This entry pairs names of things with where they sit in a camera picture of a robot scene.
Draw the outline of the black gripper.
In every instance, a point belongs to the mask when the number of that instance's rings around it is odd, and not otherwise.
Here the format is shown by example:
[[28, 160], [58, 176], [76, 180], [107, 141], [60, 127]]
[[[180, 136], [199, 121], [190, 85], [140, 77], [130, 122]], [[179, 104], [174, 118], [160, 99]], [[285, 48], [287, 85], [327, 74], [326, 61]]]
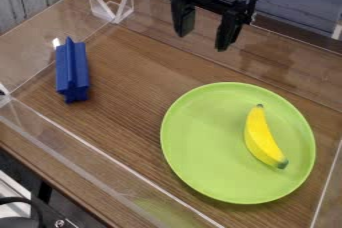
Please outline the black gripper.
[[195, 25], [195, 6], [223, 13], [222, 22], [216, 31], [215, 49], [219, 52], [227, 50], [237, 41], [242, 22], [250, 24], [255, 14], [255, 6], [259, 0], [171, 0], [171, 14], [174, 29], [179, 37], [184, 37]]

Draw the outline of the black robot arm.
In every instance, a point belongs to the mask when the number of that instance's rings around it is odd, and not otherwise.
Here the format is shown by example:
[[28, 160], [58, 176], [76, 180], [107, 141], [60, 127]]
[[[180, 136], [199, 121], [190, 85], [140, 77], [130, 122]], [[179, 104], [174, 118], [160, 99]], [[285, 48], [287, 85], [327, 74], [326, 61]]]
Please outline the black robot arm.
[[195, 28], [196, 8], [208, 10], [222, 17], [216, 29], [215, 49], [223, 52], [237, 41], [243, 25], [253, 22], [259, 0], [170, 1], [174, 30], [179, 37], [187, 36]]

